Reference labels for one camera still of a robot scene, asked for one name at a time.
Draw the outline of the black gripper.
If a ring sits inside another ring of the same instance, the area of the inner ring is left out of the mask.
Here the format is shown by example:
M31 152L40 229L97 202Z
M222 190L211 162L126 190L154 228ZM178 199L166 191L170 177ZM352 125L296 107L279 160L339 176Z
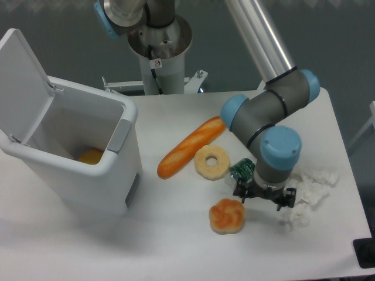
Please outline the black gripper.
M233 191L233 196L241 198L245 202L246 198L262 198L271 200L277 205L277 211L281 208L294 208L296 200L296 188L281 188L278 190L272 187L262 188L254 180L249 183L238 179Z

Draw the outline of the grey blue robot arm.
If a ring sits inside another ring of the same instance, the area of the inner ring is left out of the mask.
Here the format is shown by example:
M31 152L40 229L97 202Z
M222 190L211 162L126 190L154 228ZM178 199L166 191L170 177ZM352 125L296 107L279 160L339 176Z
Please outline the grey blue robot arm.
M260 1L226 5L265 82L260 95L235 95L220 111L226 127L257 159L253 178L237 180L234 195L293 207L296 191L286 182L302 145L294 130L279 123L312 102L320 83L311 71L297 68ZM176 14L173 1L97 1L94 9L110 36L128 36L139 56L146 94L182 91L185 68L177 58L190 46L192 30Z

